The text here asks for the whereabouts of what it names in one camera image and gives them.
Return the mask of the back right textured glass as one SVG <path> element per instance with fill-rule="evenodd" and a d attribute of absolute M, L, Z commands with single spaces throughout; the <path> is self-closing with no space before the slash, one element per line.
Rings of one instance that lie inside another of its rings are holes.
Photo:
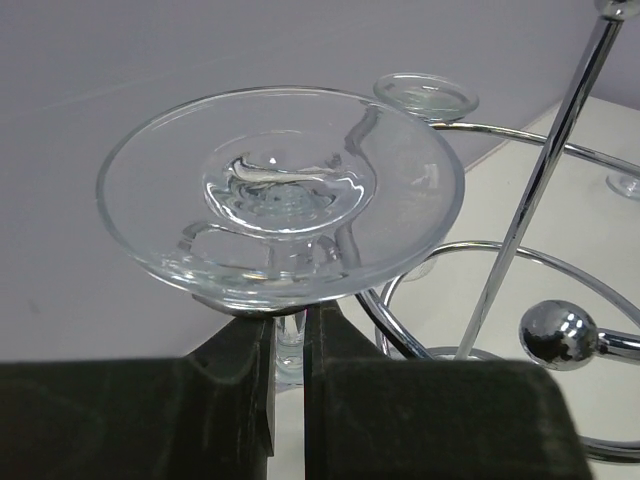
<path fill-rule="evenodd" d="M 479 106 L 471 89 L 449 78 L 425 73 L 392 73 L 379 77 L 374 95 L 384 103 L 427 121 L 463 119 Z"/>

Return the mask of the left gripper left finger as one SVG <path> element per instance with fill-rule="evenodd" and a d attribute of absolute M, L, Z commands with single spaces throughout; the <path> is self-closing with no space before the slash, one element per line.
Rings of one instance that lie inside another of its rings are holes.
<path fill-rule="evenodd" d="M 236 318 L 180 358 L 1 367 L 5 479 L 263 479 L 274 327 Z"/>

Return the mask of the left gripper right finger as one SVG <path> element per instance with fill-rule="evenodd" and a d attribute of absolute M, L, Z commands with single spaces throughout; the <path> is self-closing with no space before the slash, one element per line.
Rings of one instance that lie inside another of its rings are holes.
<path fill-rule="evenodd" d="M 588 479 L 558 385 L 521 361 L 393 360 L 334 301 L 304 340 L 309 479 Z"/>

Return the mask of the chrome wine glass rack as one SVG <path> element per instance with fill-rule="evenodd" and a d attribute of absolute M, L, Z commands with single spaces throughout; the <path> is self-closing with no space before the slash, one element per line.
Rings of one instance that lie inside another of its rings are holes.
<path fill-rule="evenodd" d="M 477 350 L 473 344 L 495 300 L 500 297 L 501 289 L 508 287 L 510 290 L 505 299 L 511 306 L 520 304 L 523 298 L 532 298 L 534 294 L 541 296 L 535 305 L 524 312 L 518 330 L 522 348 L 534 363 L 557 372 L 581 368 L 594 357 L 638 365 L 638 336 L 598 327 L 583 308 L 567 300 L 550 297 L 550 289 L 545 286 L 545 280 L 541 276 L 527 272 L 514 281 L 508 278 L 508 270 L 514 261 L 527 261 L 532 269 L 547 270 L 550 275 L 565 278 L 590 290 L 595 297 L 617 309 L 632 323 L 639 321 L 638 306 L 618 291 L 570 263 L 522 245 L 534 211 L 564 155 L 608 168 L 610 172 L 607 184 L 612 190 L 628 198 L 639 195 L 638 165 L 574 145 L 568 140 L 584 107 L 587 94 L 591 91 L 622 25 L 639 14 L 639 4 L 636 1 L 598 1 L 595 7 L 599 19 L 594 36 L 588 43 L 585 57 L 547 135 L 467 123 L 465 117 L 451 122 L 438 122 L 416 116 L 437 130 L 486 134 L 510 142 L 538 145 L 542 152 L 503 241 L 447 243 L 436 248 L 413 273 L 417 278 L 422 277 L 426 270 L 433 267 L 438 257 L 447 254 L 495 253 L 496 260 L 458 347 L 428 350 L 393 315 L 390 305 L 398 286 L 405 279 L 403 276 L 397 276 L 384 284 L 381 291 L 369 290 L 357 294 L 356 299 L 361 309 L 376 327 L 376 344 L 386 355 L 410 353 L 416 358 L 491 359 L 492 353 Z"/>

